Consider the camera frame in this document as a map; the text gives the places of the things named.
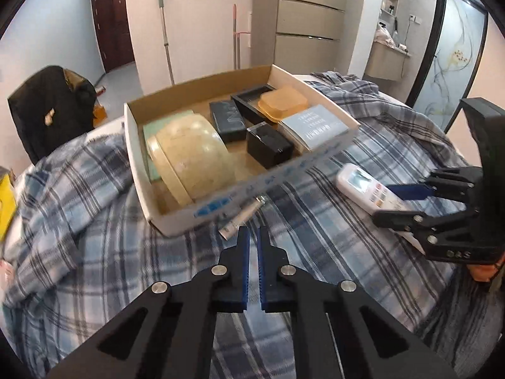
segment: blue plaid fabric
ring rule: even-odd
[[[432,169],[465,162],[428,118],[385,101],[376,85],[336,73],[317,76],[324,83],[312,85],[362,126],[347,150],[270,190],[269,202],[248,223],[248,310],[218,316],[210,377],[295,377],[289,317],[259,308],[260,225],[291,263],[326,282],[358,281],[461,376],[469,375],[497,341],[502,298],[481,293],[464,268],[427,261],[402,238],[376,228],[334,185],[348,162],[384,184],[416,182]],[[461,208],[436,198],[416,206],[431,215]],[[3,312],[10,343],[37,377],[152,283],[188,281],[235,244],[218,234],[223,220],[175,238],[157,233],[142,215],[122,135],[78,138],[39,162],[26,178],[19,214],[23,240],[17,256],[5,258],[17,271]],[[470,316],[472,329],[463,329]]]

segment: black tray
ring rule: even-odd
[[[248,121],[251,121],[254,125],[257,123],[267,122],[272,123],[266,116],[264,116],[261,111],[256,109],[253,105],[249,103],[251,100],[255,100],[261,96],[261,94],[269,91],[273,91],[275,88],[270,85],[261,85],[260,87],[252,88],[233,94],[231,99],[235,101],[238,111],[240,114]]]

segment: frosted glass door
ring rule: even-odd
[[[447,131],[475,77],[487,30],[487,12],[469,0],[445,0],[442,8],[438,44],[413,109]]]

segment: doorway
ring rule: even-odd
[[[135,61],[126,0],[92,0],[92,10],[105,72]]]
[[[475,0],[437,0],[430,39],[406,104],[448,132],[479,68],[488,13]]]

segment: black rectangular box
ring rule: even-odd
[[[261,85],[260,87],[252,88],[246,91],[239,92],[237,94],[233,94],[231,98],[233,101],[235,101],[235,104],[237,104],[239,112],[246,120],[251,121],[252,123],[261,123],[263,121],[269,123],[270,120],[249,102],[258,100],[261,94],[273,90],[274,88],[268,84]]]
[[[266,122],[247,129],[247,152],[266,169],[289,160],[293,149],[293,144]]]
[[[234,101],[216,101],[209,104],[214,128],[227,142],[246,139],[246,125]]]

